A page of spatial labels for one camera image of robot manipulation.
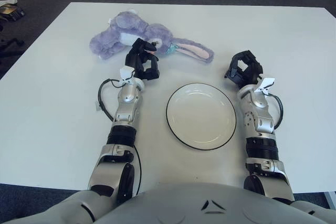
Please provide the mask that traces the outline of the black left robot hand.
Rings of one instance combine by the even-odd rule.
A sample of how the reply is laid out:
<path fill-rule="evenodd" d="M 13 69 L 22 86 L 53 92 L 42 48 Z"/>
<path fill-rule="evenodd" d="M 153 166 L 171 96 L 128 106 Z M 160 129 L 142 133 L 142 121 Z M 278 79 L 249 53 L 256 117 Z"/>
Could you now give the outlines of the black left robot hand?
<path fill-rule="evenodd" d="M 158 69 L 158 57 L 156 44 L 138 38 L 132 45 L 131 50 L 125 58 L 125 65 L 134 69 L 133 76 L 141 80 L 158 79 L 160 72 Z"/>

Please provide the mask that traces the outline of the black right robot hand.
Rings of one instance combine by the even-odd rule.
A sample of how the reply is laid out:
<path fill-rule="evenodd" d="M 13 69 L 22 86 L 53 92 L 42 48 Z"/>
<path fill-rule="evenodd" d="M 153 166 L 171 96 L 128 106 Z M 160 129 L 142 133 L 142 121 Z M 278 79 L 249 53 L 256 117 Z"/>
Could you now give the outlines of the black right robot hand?
<path fill-rule="evenodd" d="M 247 65 L 245 70 L 238 66 L 239 61 Z M 232 57 L 224 78 L 228 78 L 241 89 L 246 85 L 257 84 L 258 79 L 261 78 L 261 74 L 263 74 L 261 64 L 256 60 L 251 51 L 246 50 Z"/>

